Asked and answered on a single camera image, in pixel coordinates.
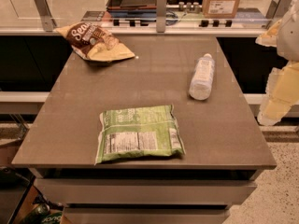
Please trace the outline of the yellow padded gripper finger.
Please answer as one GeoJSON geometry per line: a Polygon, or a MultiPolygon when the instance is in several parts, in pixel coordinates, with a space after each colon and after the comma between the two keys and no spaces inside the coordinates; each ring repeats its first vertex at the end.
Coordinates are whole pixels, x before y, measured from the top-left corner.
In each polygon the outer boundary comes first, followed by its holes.
{"type": "Polygon", "coordinates": [[[288,62],[282,69],[273,68],[265,92],[257,120],[263,126],[273,126],[299,101],[299,63],[288,62]]]}

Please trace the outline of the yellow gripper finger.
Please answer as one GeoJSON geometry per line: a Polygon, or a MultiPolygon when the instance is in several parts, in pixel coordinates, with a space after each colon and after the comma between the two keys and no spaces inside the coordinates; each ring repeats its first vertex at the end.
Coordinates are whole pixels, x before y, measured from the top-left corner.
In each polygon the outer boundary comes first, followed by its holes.
{"type": "Polygon", "coordinates": [[[275,48],[277,46],[278,29],[280,24],[281,20],[276,21],[266,32],[256,38],[255,43],[261,46],[275,48]]]}

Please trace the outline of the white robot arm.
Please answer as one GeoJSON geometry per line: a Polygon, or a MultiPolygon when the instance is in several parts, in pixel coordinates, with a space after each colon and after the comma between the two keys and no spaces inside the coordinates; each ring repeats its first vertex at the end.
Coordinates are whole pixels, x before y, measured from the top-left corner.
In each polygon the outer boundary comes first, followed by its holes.
{"type": "Polygon", "coordinates": [[[271,70],[257,116],[261,125],[272,126],[299,101],[299,1],[255,42],[276,48],[278,56],[288,61],[283,68],[271,70]]]}

